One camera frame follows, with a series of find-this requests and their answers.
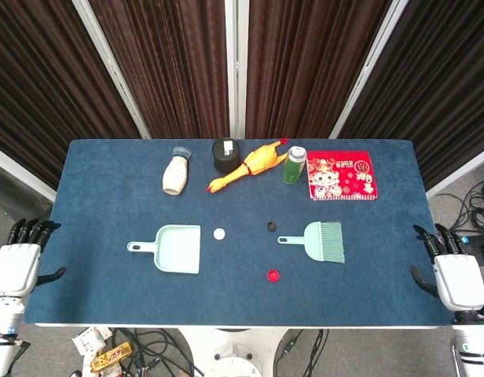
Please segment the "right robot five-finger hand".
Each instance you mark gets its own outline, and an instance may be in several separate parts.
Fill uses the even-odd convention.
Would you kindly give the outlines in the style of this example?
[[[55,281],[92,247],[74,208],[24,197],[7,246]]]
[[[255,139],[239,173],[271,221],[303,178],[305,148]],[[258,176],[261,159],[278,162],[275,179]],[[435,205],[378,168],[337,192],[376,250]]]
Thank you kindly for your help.
[[[426,281],[416,266],[410,268],[416,285],[439,298],[449,311],[478,312],[484,308],[484,281],[475,256],[466,252],[456,233],[437,224],[440,237],[419,225],[413,229],[423,241],[434,272],[435,283]]]

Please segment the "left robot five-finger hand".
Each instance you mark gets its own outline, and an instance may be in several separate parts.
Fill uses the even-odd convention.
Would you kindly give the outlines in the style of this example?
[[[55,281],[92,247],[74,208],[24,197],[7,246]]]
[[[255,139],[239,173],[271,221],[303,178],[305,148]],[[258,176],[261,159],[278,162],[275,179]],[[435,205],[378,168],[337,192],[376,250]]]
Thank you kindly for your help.
[[[13,225],[0,247],[0,298],[24,298],[36,287],[59,280],[66,273],[67,269],[60,267],[55,273],[39,274],[42,253],[60,226],[37,218],[22,218]]]

